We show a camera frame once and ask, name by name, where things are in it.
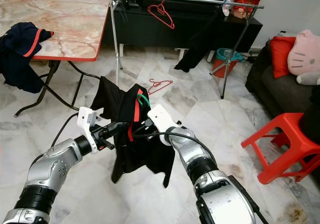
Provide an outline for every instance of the metal clothes rail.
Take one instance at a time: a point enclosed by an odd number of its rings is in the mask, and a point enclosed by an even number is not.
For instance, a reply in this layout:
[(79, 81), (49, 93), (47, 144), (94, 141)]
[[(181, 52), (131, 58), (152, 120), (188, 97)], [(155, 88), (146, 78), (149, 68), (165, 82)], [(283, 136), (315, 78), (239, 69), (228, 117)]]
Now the metal clothes rail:
[[(121, 60), (120, 60), (120, 56), (119, 56), (119, 50), (118, 50), (118, 43), (117, 43), (117, 35), (116, 35), (116, 24), (114, 22), (115, 20), (115, 16), (114, 16), (114, 11), (115, 8), (117, 7), (118, 3), (120, 0), (115, 0), (115, 2), (113, 2), (113, 0), (110, 0), (110, 10), (111, 10), (111, 20), (112, 20), (112, 30), (113, 30), (113, 40), (114, 40), (114, 50), (115, 50), (115, 57), (116, 57), (116, 85), (119, 85), (119, 67), (120, 69), (122, 69), (122, 64), (121, 64)], [(243, 6), (246, 8), (246, 22), (245, 22), (245, 26), (243, 28), (243, 31), (241, 32), (236, 44), (234, 45), (232, 51), (230, 52), (230, 55), (227, 57), (227, 59), (224, 61), (223, 65), (220, 65), (219, 67), (215, 68), (214, 70), (212, 70), (210, 72), (210, 74), (212, 75), (213, 73), (215, 73), (216, 71), (220, 70), (221, 68), (223, 68), (224, 66), (225, 68), (225, 73), (224, 73), (224, 80), (223, 80), (223, 90), (222, 90), (222, 94), (221, 94), (221, 98), (223, 99), (225, 96), (225, 90), (226, 90), (226, 83), (227, 83), (227, 77), (228, 77), (228, 70), (229, 70), (229, 66), (230, 66), (230, 59), (233, 56), (233, 54), (235, 53), (239, 43), (241, 42), (242, 38), (244, 37), (244, 34), (249, 26), (250, 20), (254, 17), (256, 11), (258, 9), (264, 9), (264, 6), (260, 6), (260, 5), (250, 5), (250, 4), (242, 4), (242, 3), (226, 3), (225, 1), (218, 1), (218, 0), (185, 0), (185, 1), (193, 1), (193, 2), (203, 2), (203, 3), (212, 3), (212, 4), (219, 4), (219, 5), (230, 5), (230, 6)], [(253, 8), (251, 15), (249, 16), (248, 13), (248, 8)]]

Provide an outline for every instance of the red hanger on floor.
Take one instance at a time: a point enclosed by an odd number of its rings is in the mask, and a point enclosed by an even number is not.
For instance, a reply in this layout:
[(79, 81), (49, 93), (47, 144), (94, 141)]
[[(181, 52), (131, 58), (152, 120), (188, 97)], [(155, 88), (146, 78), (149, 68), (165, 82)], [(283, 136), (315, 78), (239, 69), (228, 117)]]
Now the red hanger on floor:
[[(171, 16), (170, 16), (170, 15), (167, 13), (167, 11), (164, 9), (164, 2), (165, 2), (165, 0), (163, 0), (163, 1), (161, 2), (161, 4), (159, 4), (159, 5), (150, 5), (150, 6), (148, 7), (148, 12), (149, 12), (150, 14), (152, 14), (153, 16), (155, 16), (155, 17), (156, 17), (158, 20), (160, 20), (162, 23), (164, 23), (165, 25), (167, 25), (170, 29), (173, 30), (173, 29), (175, 28), (175, 24), (174, 24)], [(171, 21), (171, 24), (166, 23), (165, 21), (163, 21), (162, 19), (160, 19), (157, 15), (155, 15), (155, 14), (151, 11), (151, 9), (152, 9), (153, 7), (157, 8), (158, 13), (160, 13), (161, 15), (163, 15), (163, 16), (168, 16), (168, 18), (169, 18), (170, 21)]]
[[(172, 84), (173, 81), (172, 80), (162, 80), (162, 81), (154, 81), (153, 79), (149, 79), (149, 81), (152, 83), (152, 86), (148, 89), (148, 94), (151, 95), (155, 92), (157, 92), (158, 90), (163, 89), (164, 87), (167, 87), (168, 85)], [(154, 91), (150, 91), (153, 87), (156, 88), (160, 85), (164, 84), (163, 86), (161, 86), (161, 88), (156, 89)]]

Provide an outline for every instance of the robotic arm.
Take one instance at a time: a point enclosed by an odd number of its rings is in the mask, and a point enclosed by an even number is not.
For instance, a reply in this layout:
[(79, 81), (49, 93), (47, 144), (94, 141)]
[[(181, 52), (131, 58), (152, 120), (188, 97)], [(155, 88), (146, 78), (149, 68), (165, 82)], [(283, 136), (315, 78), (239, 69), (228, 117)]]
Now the robotic arm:
[[(228, 177), (218, 169), (210, 151), (195, 138), (191, 130), (175, 124), (161, 105), (152, 108), (148, 117), (142, 123), (143, 127), (147, 129), (154, 125), (159, 131), (154, 135), (159, 135), (163, 144), (172, 145), (179, 153), (193, 183), (201, 223), (254, 224), (254, 212), (263, 223), (267, 223), (244, 188), (233, 176)], [(80, 108), (77, 124), (84, 135), (51, 147), (31, 165), (20, 199), (14, 209), (7, 213), (3, 224), (48, 224), (51, 206), (68, 170), (89, 153), (96, 153), (105, 147), (113, 149), (114, 145), (107, 139), (125, 131), (130, 125), (128, 122), (113, 122), (101, 127), (95, 125), (95, 119), (94, 111), (86, 107)], [(133, 137), (145, 138), (143, 135)]]

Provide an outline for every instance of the marble floor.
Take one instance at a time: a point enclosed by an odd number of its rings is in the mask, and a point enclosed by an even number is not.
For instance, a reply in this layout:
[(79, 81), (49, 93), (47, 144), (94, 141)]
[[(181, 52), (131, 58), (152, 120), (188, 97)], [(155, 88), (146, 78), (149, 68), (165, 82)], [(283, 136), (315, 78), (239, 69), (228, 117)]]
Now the marble floor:
[[(278, 178), (268, 185), (257, 180), (262, 166), (251, 147), (240, 143), (270, 120), (258, 99), (245, 88), (250, 63), (239, 63), (228, 78), (225, 99), (220, 99), (223, 81), (209, 75), (212, 64), (204, 59), (189, 73), (174, 70), (179, 53), (171, 49), (125, 46), (120, 72), (120, 87), (128, 90), (134, 83), (149, 88), (149, 78), (172, 80), (166, 88), (150, 95), (151, 106), (162, 104), (174, 120), (192, 129), (211, 149), (218, 166), (234, 175), (260, 206), (269, 223), (320, 223), (320, 190), (311, 177), (296, 183)], [(115, 81), (112, 49), (103, 47), (93, 63), (76, 63), (87, 72)], [(42, 63), (32, 63), (38, 74), (48, 71)], [(71, 101), (79, 74), (66, 62), (51, 81), (51, 87)], [(33, 159), (46, 151), (65, 120), (74, 113), (51, 94), (37, 107), (14, 113), (33, 103), (37, 94), (3, 84), (0, 76), (0, 220), (17, 201)], [(96, 79), (84, 78), (77, 106), (90, 106), (98, 88)], [(107, 124), (107, 120), (98, 122)], [(58, 141), (80, 135), (73, 119)], [(268, 158), (280, 153), (264, 145)], [(200, 223), (192, 184), (177, 155), (167, 189), (164, 174), (153, 174), (146, 167), (125, 174), (117, 184), (111, 182), (115, 151), (87, 155), (73, 167), (55, 199), (51, 223)]]

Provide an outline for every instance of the pink cushion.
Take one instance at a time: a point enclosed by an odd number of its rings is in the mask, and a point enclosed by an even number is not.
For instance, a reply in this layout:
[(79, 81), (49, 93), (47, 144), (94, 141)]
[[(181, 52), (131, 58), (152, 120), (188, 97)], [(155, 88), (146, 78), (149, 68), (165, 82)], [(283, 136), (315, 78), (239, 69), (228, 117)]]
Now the pink cushion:
[(296, 36), (295, 45), (288, 55), (288, 69), (294, 75), (320, 71), (320, 37), (310, 30)]

